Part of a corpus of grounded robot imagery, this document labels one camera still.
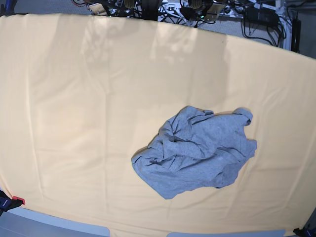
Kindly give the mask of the black power adapter box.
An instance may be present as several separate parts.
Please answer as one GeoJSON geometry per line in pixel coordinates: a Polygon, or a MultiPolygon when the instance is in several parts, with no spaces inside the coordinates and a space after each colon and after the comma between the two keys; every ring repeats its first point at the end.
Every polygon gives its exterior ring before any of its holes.
{"type": "Polygon", "coordinates": [[[247,8],[244,12],[244,17],[249,22],[268,27],[276,27],[279,23],[279,16],[275,11],[265,8],[247,8]]]}

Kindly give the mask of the yellow table cloth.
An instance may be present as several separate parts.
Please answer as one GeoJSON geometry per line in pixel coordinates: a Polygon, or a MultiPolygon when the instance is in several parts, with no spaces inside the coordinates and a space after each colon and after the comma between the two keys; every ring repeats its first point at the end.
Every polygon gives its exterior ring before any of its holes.
{"type": "Polygon", "coordinates": [[[113,237],[290,233],[316,206],[316,62],[169,23],[3,16],[0,187],[113,237]],[[165,200],[131,159],[187,105],[249,109],[258,148],[232,185],[165,200]]]}

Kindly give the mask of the black clamp right corner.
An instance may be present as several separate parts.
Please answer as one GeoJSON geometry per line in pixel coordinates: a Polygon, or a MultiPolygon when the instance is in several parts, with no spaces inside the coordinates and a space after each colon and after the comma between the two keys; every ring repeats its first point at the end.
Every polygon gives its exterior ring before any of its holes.
{"type": "Polygon", "coordinates": [[[293,230],[293,233],[298,237],[316,237],[316,230],[315,229],[296,228],[293,230]]]}

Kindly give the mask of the grey t-shirt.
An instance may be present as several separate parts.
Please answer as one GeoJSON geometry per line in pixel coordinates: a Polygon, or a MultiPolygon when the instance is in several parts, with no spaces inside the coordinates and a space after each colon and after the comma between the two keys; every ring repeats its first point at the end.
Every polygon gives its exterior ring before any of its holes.
{"type": "Polygon", "coordinates": [[[164,199],[231,185],[257,149],[257,142],[244,132],[252,118],[245,108],[215,114],[187,106],[134,155],[132,167],[164,199]]]}

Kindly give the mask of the red black clamp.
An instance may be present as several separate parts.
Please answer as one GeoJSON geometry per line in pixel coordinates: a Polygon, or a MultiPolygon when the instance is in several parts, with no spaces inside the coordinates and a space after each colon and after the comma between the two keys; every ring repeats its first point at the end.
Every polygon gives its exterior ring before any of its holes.
{"type": "Polygon", "coordinates": [[[0,190],[0,215],[8,210],[20,207],[21,205],[25,205],[25,200],[23,198],[16,196],[9,198],[5,192],[0,190]]]}

